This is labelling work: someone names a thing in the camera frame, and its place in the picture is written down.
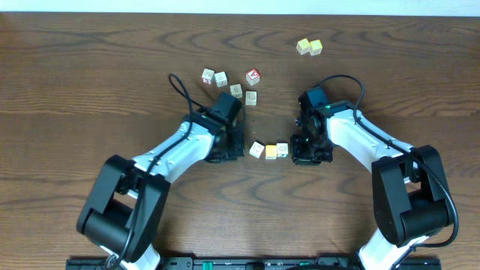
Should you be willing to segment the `yellow K block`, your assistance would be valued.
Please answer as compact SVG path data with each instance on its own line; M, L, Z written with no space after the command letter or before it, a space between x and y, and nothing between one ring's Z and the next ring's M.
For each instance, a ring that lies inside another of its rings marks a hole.
M267 145L265 147L265 159L275 160L278 157L278 148L276 145Z

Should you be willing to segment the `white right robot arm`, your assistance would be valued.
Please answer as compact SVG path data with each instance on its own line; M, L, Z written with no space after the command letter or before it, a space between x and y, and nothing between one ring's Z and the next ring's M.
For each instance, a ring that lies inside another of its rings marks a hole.
M380 130L348 100L331 103L321 87L304 92L291 137L292 161L318 166L333 160L336 146L372 176L377 229L357 253L354 269L397 269L408 254L443 228L458 226L439 152L414 147Z

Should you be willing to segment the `yellow M airplane block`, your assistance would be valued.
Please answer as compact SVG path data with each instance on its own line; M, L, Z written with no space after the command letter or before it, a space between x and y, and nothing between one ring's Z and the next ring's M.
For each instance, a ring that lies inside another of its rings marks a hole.
M286 158L289 154L289 144L287 142L279 142L277 146L277 157Z

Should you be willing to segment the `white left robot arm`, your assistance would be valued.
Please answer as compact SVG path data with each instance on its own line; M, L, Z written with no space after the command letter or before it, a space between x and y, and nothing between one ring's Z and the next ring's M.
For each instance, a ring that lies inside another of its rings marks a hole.
M213 107L184 117L178 130L151 151L101 167L76 229L109 253L102 269L156 269L153 248L172 183L198 161L222 163L244 154L242 102L221 93Z

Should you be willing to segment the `green Z cat block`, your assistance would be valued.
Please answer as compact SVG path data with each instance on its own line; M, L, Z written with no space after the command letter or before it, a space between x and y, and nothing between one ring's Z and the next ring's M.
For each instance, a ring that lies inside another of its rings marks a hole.
M262 143L255 141L250 147L249 154L259 159L264 150L265 150L265 146Z

